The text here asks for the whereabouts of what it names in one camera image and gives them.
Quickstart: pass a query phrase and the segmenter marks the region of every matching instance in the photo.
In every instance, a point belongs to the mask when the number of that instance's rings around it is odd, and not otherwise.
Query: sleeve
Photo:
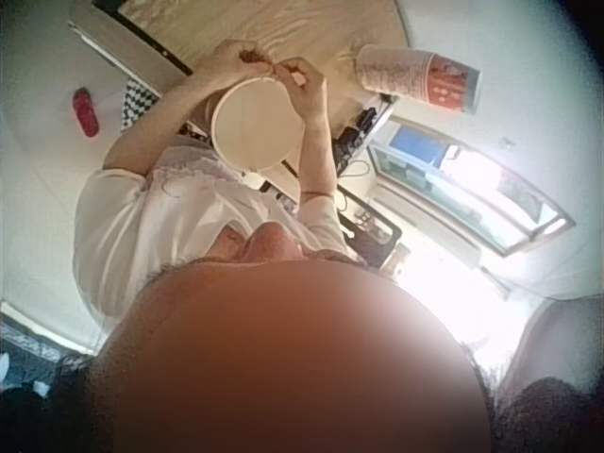
[[[141,220],[146,181],[125,170],[92,174],[75,212],[74,277],[103,327],[126,314],[125,294]]]
[[[348,254],[333,198],[329,196],[312,198],[300,207],[296,217],[314,234],[324,248]]]

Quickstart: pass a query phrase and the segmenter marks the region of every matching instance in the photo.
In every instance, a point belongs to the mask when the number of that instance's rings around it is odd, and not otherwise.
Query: hand
[[[285,85],[295,111],[308,125],[327,123],[327,79],[305,59],[286,59],[275,65],[277,79]],[[302,85],[293,73],[305,78]]]
[[[185,81],[185,85],[201,99],[245,80],[270,76],[272,61],[254,42],[223,41],[204,57],[197,70]]]

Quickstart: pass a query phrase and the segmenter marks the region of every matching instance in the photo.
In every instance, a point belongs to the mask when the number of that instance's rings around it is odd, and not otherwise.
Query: white bowl
[[[216,152],[243,172],[280,163],[299,149],[303,133],[285,86],[269,77],[249,79],[230,89],[211,120]]]

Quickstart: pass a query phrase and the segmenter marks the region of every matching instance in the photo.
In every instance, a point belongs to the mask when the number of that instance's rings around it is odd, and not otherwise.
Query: red sandal
[[[94,104],[91,94],[85,88],[80,88],[74,93],[74,112],[79,125],[82,127],[86,137],[94,137],[98,134],[99,126],[94,113]]]

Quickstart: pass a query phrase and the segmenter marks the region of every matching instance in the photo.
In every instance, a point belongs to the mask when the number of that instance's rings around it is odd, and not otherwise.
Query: floor
[[[69,0],[8,0],[2,13],[2,298],[67,340],[102,338],[72,277],[73,221],[87,175],[118,135],[126,76],[67,26]],[[101,125],[88,140],[71,109],[87,87]]]

